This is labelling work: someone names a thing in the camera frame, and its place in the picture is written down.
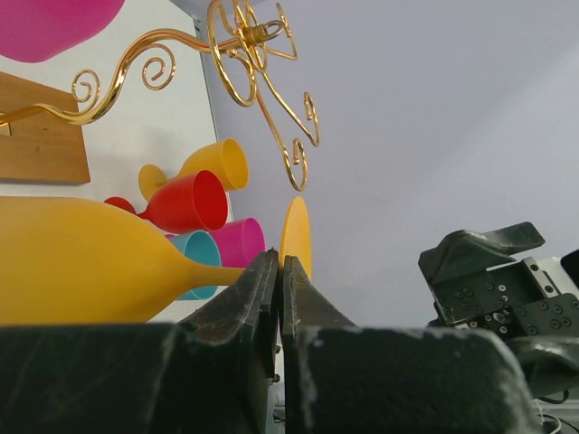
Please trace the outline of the teal wine glass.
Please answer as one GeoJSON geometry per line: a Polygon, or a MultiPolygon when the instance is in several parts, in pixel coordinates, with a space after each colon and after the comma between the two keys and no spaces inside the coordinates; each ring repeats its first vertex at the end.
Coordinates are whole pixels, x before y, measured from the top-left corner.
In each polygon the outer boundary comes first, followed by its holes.
{"type": "MultiPolygon", "coordinates": [[[[221,254],[213,237],[207,231],[193,231],[181,235],[166,236],[186,258],[204,265],[221,266],[221,254]]],[[[211,298],[217,286],[193,288],[180,296],[178,301],[202,301],[211,298]]]]}

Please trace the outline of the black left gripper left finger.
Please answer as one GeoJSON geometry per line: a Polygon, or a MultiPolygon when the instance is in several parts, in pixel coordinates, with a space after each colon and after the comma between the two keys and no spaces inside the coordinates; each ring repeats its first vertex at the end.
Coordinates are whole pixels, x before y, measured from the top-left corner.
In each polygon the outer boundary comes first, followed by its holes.
{"type": "Polygon", "coordinates": [[[262,433],[274,376],[275,250],[177,323],[1,331],[4,433],[262,433]]]}

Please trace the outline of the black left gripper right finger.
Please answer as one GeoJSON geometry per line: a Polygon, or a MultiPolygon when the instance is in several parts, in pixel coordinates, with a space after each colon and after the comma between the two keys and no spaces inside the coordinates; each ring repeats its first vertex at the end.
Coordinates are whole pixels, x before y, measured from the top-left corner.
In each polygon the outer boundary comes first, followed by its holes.
{"type": "Polygon", "coordinates": [[[289,433],[538,433],[515,356],[486,331],[362,327],[310,282],[280,278],[289,433]]]}

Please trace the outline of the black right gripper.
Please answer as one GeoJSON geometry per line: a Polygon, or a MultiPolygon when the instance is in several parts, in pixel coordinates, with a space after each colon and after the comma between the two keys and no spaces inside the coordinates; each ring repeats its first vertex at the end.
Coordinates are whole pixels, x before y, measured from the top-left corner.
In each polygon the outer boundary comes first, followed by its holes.
{"type": "Polygon", "coordinates": [[[578,386],[578,259],[514,258],[545,244],[532,222],[458,230],[420,254],[430,327],[487,330],[515,355],[536,398],[578,386]]]}

